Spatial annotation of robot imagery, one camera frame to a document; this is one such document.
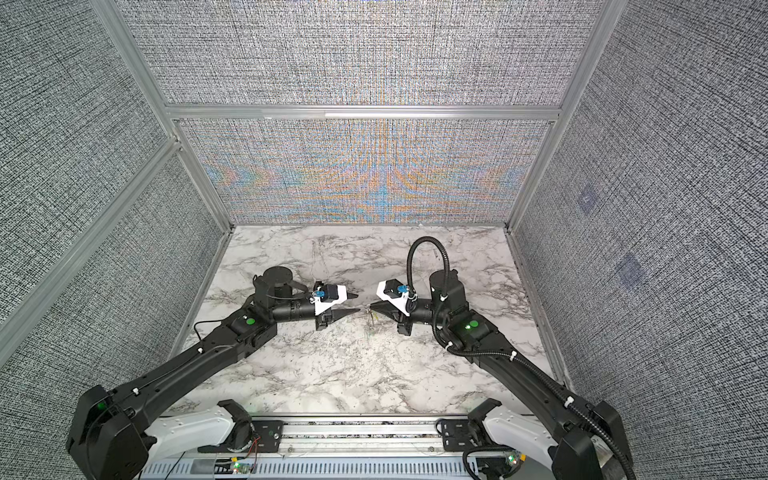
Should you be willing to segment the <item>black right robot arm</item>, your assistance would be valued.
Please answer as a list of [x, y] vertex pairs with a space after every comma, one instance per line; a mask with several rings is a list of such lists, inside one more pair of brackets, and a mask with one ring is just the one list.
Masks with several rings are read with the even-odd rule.
[[407, 335], [417, 323], [433, 328], [438, 345], [492, 375], [532, 414], [527, 420], [487, 399], [467, 416], [463, 456], [515, 450], [549, 468], [557, 479], [633, 479], [628, 440], [618, 412], [594, 405], [530, 361], [489, 319], [474, 310], [455, 270], [435, 271], [430, 293], [419, 296], [397, 280], [377, 286], [371, 308]]

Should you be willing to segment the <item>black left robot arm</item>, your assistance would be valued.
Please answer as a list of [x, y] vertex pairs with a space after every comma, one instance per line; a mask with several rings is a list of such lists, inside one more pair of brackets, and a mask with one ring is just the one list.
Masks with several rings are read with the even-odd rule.
[[307, 287], [284, 266], [255, 275], [254, 291], [207, 336], [166, 363], [111, 390], [81, 394], [66, 450], [88, 479], [131, 479], [160, 439], [151, 424], [179, 399], [226, 367], [263, 347], [284, 322], [312, 320], [322, 330], [352, 314], [353, 293], [318, 281]]

